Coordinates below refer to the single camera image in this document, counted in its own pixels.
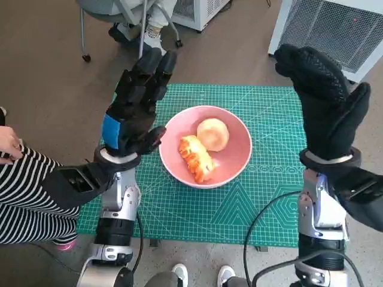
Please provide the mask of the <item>bare black left hand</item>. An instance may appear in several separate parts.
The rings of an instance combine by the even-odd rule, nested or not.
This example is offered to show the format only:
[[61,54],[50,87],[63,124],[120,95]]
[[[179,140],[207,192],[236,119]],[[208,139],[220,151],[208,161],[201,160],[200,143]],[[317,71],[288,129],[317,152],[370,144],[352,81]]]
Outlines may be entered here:
[[101,137],[113,156],[149,154],[165,134],[163,126],[152,128],[156,104],[161,101],[177,63],[177,53],[151,48],[131,69],[125,69],[116,85],[114,99],[105,112]]

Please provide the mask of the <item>black knitted gloved right hand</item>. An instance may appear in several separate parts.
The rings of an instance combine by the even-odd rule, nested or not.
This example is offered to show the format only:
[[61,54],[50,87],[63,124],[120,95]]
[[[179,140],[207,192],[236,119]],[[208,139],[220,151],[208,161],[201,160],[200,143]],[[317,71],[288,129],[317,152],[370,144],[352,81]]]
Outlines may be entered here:
[[370,85],[350,90],[340,64],[312,47],[283,44],[275,59],[275,70],[291,79],[300,99],[308,150],[322,160],[350,155],[369,108]]

